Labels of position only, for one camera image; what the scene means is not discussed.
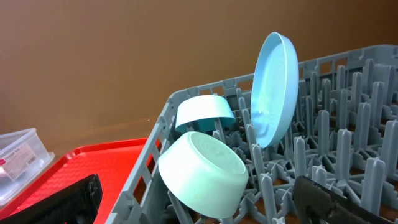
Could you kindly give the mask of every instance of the red plastic surface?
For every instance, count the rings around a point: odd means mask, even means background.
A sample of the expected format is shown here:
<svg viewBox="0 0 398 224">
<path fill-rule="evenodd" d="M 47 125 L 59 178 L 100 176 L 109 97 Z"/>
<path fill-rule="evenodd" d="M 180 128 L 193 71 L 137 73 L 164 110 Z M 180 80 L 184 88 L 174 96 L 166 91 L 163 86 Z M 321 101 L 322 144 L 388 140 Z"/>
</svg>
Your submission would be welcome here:
<svg viewBox="0 0 398 224">
<path fill-rule="evenodd" d="M 1 210 L 0 218 L 19 212 L 90 174 L 98 174 L 103 198 L 95 223 L 105 223 L 146 141 L 147 138 L 133 139 L 72 150 Z"/>
</svg>

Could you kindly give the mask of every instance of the gray plastic dish rack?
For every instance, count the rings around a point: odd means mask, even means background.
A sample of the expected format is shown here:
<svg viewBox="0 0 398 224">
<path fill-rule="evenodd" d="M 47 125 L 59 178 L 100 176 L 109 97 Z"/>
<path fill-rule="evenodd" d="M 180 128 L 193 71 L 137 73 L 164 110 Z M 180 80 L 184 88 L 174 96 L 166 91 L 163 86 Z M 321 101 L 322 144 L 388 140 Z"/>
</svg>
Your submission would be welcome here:
<svg viewBox="0 0 398 224">
<path fill-rule="evenodd" d="M 239 223 L 250 215 L 260 223 L 285 223 L 288 213 L 297 213 L 292 186 L 300 175 L 348 195 L 377 215 L 381 205 L 397 210 L 398 196 L 391 183 L 398 181 L 398 46 L 366 47 L 300 62 L 299 67 L 301 79 L 292 125 L 280 143 L 266 149 L 256 144 L 250 122 L 251 91 L 238 87 L 250 82 L 253 74 L 173 93 L 107 223 L 160 224 L 178 218 L 180 223 L 189 224 L 208 220 L 200 215 L 194 222 L 189 209 L 168 191 L 157 164 L 151 173 L 146 162 L 151 154 L 157 161 L 179 138 L 174 129 L 181 102 L 221 88 L 237 123 L 223 128 L 216 120 L 212 134 L 244 161 L 249 182 L 236 214 L 219 222 Z M 138 203 L 133 192 L 140 178 L 146 191 Z M 277 179 L 284 184 L 272 185 Z M 259 203 L 264 203 L 267 215 L 259 212 Z"/>
</svg>

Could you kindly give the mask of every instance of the white label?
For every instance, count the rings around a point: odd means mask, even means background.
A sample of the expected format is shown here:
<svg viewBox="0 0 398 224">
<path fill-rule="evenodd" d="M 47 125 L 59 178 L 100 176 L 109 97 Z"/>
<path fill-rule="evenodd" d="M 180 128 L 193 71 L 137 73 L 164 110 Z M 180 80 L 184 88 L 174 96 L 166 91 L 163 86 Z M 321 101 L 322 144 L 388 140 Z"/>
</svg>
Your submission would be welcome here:
<svg viewBox="0 0 398 224">
<path fill-rule="evenodd" d="M 5 163 L 2 165 L 2 168 L 11 180 L 15 180 L 29 167 L 29 165 L 36 161 L 36 159 L 36 155 L 25 142 L 3 157 Z"/>
</svg>

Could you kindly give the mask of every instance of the wall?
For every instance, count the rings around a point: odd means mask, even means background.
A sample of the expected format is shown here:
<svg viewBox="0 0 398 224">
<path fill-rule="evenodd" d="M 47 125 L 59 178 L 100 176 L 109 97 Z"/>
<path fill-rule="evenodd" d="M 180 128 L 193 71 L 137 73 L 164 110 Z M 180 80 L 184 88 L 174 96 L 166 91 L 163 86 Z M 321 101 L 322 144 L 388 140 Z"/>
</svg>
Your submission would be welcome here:
<svg viewBox="0 0 398 224">
<path fill-rule="evenodd" d="M 398 44 L 396 2 L 2 0 L 0 133 L 146 136 L 172 92 L 253 72 L 272 31 L 300 61 Z"/>
</svg>

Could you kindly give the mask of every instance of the light blue plate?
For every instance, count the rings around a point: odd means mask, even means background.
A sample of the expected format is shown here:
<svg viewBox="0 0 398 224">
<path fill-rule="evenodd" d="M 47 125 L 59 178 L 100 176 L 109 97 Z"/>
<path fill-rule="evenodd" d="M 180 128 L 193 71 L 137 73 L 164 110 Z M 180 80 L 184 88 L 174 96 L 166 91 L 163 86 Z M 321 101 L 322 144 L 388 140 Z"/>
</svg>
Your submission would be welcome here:
<svg viewBox="0 0 398 224">
<path fill-rule="evenodd" d="M 276 32 L 262 45 L 251 93 L 251 122 L 261 147 L 277 144 L 292 122 L 299 62 L 291 41 Z"/>
</svg>

